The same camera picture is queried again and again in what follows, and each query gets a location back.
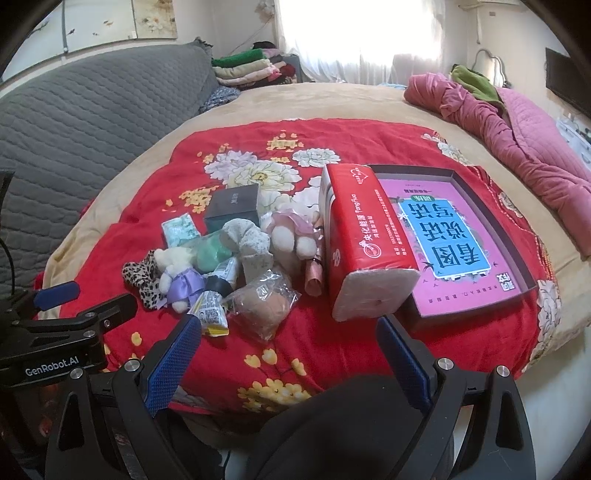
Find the leopard print scrunchie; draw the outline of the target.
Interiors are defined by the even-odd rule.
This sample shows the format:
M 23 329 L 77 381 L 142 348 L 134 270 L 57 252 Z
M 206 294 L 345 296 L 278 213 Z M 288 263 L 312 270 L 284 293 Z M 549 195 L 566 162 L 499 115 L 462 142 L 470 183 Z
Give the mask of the leopard print scrunchie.
M 161 273 L 155 261 L 154 250 L 148 251 L 139 262 L 125 263 L 121 274 L 124 283 L 137 292 L 145 309 L 158 310 L 163 306 L 163 296 L 159 290 Z

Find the white bear purple bow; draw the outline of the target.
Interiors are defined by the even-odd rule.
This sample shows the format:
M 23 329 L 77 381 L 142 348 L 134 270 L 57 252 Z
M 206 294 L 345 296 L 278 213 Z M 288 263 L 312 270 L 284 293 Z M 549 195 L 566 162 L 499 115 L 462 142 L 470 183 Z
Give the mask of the white bear purple bow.
M 186 313 L 204 292 L 204 277 L 193 267 L 190 249 L 171 247 L 156 249 L 154 261 L 160 279 L 159 308 L 170 307 L 178 314 Z

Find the yellow white snack pouch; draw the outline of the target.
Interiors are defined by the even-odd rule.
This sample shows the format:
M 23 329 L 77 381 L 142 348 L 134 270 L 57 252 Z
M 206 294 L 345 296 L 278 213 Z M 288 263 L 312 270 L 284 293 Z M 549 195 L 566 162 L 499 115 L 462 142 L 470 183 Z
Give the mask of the yellow white snack pouch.
M 235 291 L 241 272 L 242 264 L 238 258 L 230 257 L 205 276 L 204 291 L 189 311 L 200 321 L 202 334 L 212 338 L 228 336 L 223 301 Z

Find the mint green tissue packet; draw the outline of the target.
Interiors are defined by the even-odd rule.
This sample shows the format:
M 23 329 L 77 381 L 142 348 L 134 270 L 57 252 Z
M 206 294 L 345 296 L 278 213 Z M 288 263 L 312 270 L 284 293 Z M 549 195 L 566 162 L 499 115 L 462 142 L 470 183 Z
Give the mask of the mint green tissue packet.
M 164 221 L 161 224 L 161 230 L 168 248 L 181 246 L 200 236 L 197 226 L 188 213 Z

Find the bagged beige sponge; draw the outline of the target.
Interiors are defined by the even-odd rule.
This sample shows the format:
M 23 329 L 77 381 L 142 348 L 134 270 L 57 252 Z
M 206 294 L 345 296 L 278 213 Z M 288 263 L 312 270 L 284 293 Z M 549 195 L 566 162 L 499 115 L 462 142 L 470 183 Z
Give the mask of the bagged beige sponge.
M 301 294 L 283 270 L 269 269 L 223 300 L 233 320 L 252 337 L 270 342 Z

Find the white floral scrunchie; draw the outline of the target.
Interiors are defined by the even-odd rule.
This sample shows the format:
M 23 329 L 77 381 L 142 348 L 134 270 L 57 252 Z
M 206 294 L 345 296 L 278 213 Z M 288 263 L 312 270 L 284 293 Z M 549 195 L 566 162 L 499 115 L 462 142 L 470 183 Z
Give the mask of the white floral scrunchie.
M 250 220 L 235 218 L 226 222 L 221 229 L 221 243 L 238 257 L 246 283 L 273 268 L 270 236 Z

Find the red tissue pack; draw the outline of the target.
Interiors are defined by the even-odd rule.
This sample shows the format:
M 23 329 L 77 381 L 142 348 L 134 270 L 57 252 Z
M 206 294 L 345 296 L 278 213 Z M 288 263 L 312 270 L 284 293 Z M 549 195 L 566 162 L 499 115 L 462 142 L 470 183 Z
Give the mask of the red tissue pack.
M 396 312 L 411 296 L 420 271 L 374 170 L 325 166 L 320 210 L 332 318 L 345 322 Z

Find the red floral blanket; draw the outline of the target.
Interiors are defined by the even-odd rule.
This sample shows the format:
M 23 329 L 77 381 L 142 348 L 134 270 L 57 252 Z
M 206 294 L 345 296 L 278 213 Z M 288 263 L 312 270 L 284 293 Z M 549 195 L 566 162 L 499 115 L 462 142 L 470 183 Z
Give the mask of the red floral blanket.
M 216 200 L 259 191 L 260 220 L 214 230 L 214 247 L 168 249 L 163 223 L 201 233 Z M 196 132 L 131 192 L 79 267 L 72 317 L 159 276 L 154 300 L 105 335 L 109 369 L 143 359 L 197 303 L 190 282 L 224 248 L 242 272 L 181 382 L 183 410 L 270 416 L 349 378 L 390 370 L 379 317 L 421 321 L 419 339 L 460 368 L 513 375 L 561 319 L 545 246 L 480 167 L 433 129 L 355 119 L 259 122 Z

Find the dark trousers knee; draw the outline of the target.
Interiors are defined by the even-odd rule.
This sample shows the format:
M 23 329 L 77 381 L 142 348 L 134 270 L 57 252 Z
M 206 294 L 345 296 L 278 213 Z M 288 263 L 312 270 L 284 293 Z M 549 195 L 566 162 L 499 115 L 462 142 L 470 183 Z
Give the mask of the dark trousers knee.
M 384 479 L 422 419 L 394 378 L 359 376 L 267 421 L 245 477 Z

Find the grey quilted headboard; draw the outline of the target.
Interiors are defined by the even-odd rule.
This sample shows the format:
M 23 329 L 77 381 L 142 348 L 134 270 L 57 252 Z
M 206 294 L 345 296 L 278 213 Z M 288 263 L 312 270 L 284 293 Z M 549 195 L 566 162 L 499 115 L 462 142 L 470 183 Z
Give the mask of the grey quilted headboard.
M 151 147 L 198 115 L 218 83 L 199 39 L 93 55 L 1 99 L 1 294 L 29 288 L 82 210 Z

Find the dark grey small box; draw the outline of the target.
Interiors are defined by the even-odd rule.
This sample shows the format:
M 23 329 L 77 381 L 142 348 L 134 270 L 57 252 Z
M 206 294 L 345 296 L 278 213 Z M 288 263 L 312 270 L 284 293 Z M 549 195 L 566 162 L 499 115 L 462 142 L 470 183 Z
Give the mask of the dark grey small box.
M 259 226 L 259 185 L 245 185 L 215 191 L 204 212 L 207 233 L 221 230 L 232 219 L 246 219 Z

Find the pink and blue book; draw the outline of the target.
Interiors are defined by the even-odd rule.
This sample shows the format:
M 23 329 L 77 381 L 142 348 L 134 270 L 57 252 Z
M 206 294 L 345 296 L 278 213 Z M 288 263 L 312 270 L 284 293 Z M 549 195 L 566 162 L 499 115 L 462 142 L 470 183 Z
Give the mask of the pink and blue book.
M 413 301 L 422 318 L 508 303 L 527 287 L 479 210 L 450 180 L 382 177 L 421 270 Z

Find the dark shallow box tray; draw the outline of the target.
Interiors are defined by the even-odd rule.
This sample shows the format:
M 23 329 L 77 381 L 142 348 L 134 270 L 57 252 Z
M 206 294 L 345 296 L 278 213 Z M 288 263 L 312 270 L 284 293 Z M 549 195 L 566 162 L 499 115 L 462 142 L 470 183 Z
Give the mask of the dark shallow box tray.
M 517 306 L 536 291 L 506 227 L 451 169 L 376 165 L 421 277 L 400 313 L 419 330 Z

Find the stack of folded blankets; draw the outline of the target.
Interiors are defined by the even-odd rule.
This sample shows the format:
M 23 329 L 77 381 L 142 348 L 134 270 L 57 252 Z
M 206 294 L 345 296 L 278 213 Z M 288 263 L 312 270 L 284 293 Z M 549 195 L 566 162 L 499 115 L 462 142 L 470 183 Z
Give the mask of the stack of folded blankets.
M 211 66 L 221 86 L 242 91 L 304 81 L 300 58 L 283 53 L 269 41 L 256 42 L 252 49 L 214 58 Z

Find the pink quilted duvet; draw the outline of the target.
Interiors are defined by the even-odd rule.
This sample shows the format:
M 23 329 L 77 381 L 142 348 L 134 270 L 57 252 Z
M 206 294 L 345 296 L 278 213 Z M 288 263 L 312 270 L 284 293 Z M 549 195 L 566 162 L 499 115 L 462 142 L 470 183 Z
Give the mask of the pink quilted duvet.
M 407 102 L 438 113 L 478 137 L 561 221 L 582 256 L 590 255 L 590 170 L 553 119 L 524 95 L 498 91 L 506 113 L 440 73 L 414 75 Z

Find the beige bed sheet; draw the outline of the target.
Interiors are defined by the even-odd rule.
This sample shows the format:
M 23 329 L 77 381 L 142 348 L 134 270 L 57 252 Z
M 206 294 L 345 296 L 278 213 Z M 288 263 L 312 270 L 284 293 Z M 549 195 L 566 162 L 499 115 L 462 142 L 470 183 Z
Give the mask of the beige bed sheet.
M 562 316 L 543 341 L 545 354 L 575 339 L 590 325 L 590 262 L 583 258 L 554 213 L 504 165 L 483 140 L 439 115 L 407 103 L 400 90 L 351 84 L 295 84 L 242 94 L 235 102 L 183 122 L 151 147 L 133 155 L 131 163 L 96 195 L 65 240 L 49 257 L 46 287 L 73 279 L 96 243 L 119 218 L 147 178 L 166 165 L 174 148 L 190 134 L 256 121 L 298 119 L 369 119 L 423 126 L 440 134 L 484 168 L 530 222 L 548 249 L 562 299 Z

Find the green cloth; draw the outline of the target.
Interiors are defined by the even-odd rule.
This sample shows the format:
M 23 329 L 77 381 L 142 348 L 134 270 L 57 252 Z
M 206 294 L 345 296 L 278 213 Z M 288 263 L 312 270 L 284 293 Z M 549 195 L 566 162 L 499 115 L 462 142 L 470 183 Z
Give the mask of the green cloth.
M 464 65 L 454 64 L 451 70 L 451 78 L 462 85 L 477 100 L 493 105 L 501 116 L 506 114 L 505 104 L 501 100 L 496 87 L 487 77 Z

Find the white window curtain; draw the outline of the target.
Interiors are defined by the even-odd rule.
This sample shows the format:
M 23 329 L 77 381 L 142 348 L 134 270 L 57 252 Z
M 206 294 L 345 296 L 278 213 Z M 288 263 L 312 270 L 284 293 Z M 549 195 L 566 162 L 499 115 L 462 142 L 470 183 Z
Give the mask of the white window curtain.
M 406 84 L 443 65 L 444 1 L 274 3 L 280 49 L 318 83 Z

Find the wall painting panels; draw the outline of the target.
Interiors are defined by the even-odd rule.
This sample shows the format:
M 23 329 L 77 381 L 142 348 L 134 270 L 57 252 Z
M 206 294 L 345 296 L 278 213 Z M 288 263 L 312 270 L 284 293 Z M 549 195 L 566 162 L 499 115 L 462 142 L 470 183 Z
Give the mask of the wall painting panels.
M 1 74 L 6 81 L 63 54 L 127 40 L 175 39 L 171 1 L 65 0 L 25 37 Z

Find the black wall television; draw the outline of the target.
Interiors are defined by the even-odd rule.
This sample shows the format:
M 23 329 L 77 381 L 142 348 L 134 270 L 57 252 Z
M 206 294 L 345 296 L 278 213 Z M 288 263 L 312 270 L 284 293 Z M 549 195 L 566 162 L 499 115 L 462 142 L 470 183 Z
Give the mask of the black wall television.
M 546 48 L 546 88 L 585 116 L 591 114 L 590 85 L 570 57 Z

